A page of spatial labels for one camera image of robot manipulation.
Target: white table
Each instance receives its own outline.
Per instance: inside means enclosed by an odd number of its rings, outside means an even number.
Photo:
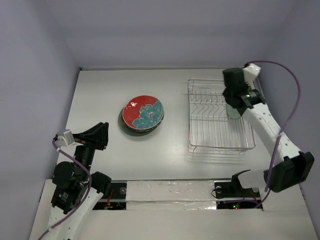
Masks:
[[[245,155],[191,156],[187,82],[192,78],[223,76],[221,69],[81,71],[66,128],[77,133],[109,123],[109,144],[106,150],[95,151],[91,172],[103,172],[113,180],[165,180],[221,179],[246,169],[267,169],[270,156],[257,135],[256,147]],[[154,132],[134,137],[120,130],[118,115],[139,95],[157,97],[165,116]],[[65,150],[75,152],[74,147]]]
[[[257,135],[256,147],[245,155],[211,160],[191,157],[187,81],[192,78],[222,79],[222,70],[81,71],[66,128],[77,133],[98,122],[110,124],[108,147],[95,152],[91,172],[100,171],[113,180],[222,179],[248,168],[268,168],[270,156]],[[128,136],[118,127],[118,115],[131,98],[139,95],[157,97],[164,106],[165,117],[151,134]],[[75,151],[72,147],[64,150],[71,155]],[[66,160],[60,154],[58,161]],[[48,180],[31,240],[36,240],[47,227],[54,188]],[[264,211],[92,211],[80,240],[317,239],[298,185],[272,192],[263,207]]]

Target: white wall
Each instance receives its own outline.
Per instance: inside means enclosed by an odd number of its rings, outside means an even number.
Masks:
[[[320,1],[298,1],[281,33],[270,46],[264,59],[281,62],[298,76],[302,87],[300,107],[286,133],[302,151],[310,151],[315,162],[302,192],[320,236]],[[264,65],[261,84],[275,118],[283,124],[297,97],[293,78],[280,67]]]
[[[261,58],[295,0],[46,0],[81,67]]]
[[[79,68],[42,1],[0,7],[0,239],[29,238]]]

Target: wire dish rack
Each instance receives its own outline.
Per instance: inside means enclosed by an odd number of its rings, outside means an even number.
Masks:
[[[253,129],[242,117],[232,119],[222,95],[223,80],[190,79],[189,143],[192,153],[245,152],[256,146]]]

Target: purple cable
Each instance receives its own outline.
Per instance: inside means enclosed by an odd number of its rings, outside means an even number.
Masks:
[[[265,197],[261,200],[261,202],[255,206],[254,208],[257,209],[258,207],[261,206],[261,204],[267,199],[267,197],[269,196],[270,192],[271,192],[271,189],[269,189],[269,186],[270,186],[270,180],[271,180],[271,174],[272,174],[272,168],[274,166],[274,162],[275,162],[275,158],[276,158],[276,154],[277,154],[277,150],[278,150],[278,146],[279,146],[279,142],[280,142],[280,139],[281,139],[281,133],[284,132],[286,126],[288,125],[288,123],[290,122],[290,120],[294,117],[297,109],[298,109],[298,106],[299,106],[299,103],[300,103],[300,98],[301,98],[301,85],[300,85],[300,82],[297,78],[297,76],[285,65],[281,64],[281,63],[278,63],[278,62],[275,62],[275,61],[268,61],[268,60],[255,60],[255,61],[249,61],[247,62],[248,64],[253,64],[253,63],[268,63],[268,64],[275,64],[275,65],[278,65],[280,67],[283,67],[284,69],[286,69],[290,74],[291,76],[294,78],[295,80],[295,83],[296,83],[296,86],[297,86],[297,90],[298,90],[298,93],[297,93],[297,97],[296,97],[296,101],[295,101],[295,104],[294,104],[294,107],[290,113],[290,115],[288,116],[288,118],[286,119],[286,121],[284,122],[284,124],[282,125],[282,127],[280,128],[280,131],[278,133],[278,137],[276,138],[276,141],[275,141],[275,144],[274,144],[274,149],[273,149],[273,152],[272,152],[272,156],[271,156],[271,160],[270,160],[270,165],[269,165],[269,170],[268,170],[268,177],[267,177],[267,180],[266,180],[266,185],[265,185],[265,189],[264,191],[266,192],[266,195]],[[241,202],[252,202],[252,200],[242,200],[242,201],[239,201],[239,203]],[[226,201],[228,203],[235,203],[235,202],[238,202],[237,200],[232,200],[232,201]]]
[[[56,140],[52,140],[52,145],[54,146],[54,148],[57,150],[59,147],[56,145]],[[57,223],[53,224],[49,229],[54,229],[56,226],[62,224],[65,220],[67,220],[68,218],[70,218],[72,216],[72,214],[75,213],[75,211],[77,211],[80,206],[84,203],[84,201],[87,199],[87,196],[89,194],[90,188],[91,188],[91,183],[92,183],[92,178],[90,175],[90,172],[88,171],[88,169],[86,169],[85,166],[83,166],[80,162],[78,162],[74,157],[70,156],[69,154],[67,154],[66,152],[62,151],[61,149],[58,150],[59,153],[61,153],[62,155],[66,156],[67,158],[69,158],[70,160],[72,160],[73,162],[75,162],[75,164],[77,164],[80,168],[82,168],[85,173],[88,175],[89,178],[89,183],[88,183],[88,188],[85,192],[85,195],[83,196],[81,202],[79,202],[79,204],[70,212],[70,214],[68,214],[67,216],[65,216],[64,218],[62,218],[60,221],[58,221]],[[40,237],[38,240],[41,240],[47,233],[49,233],[49,229],[47,229]]]

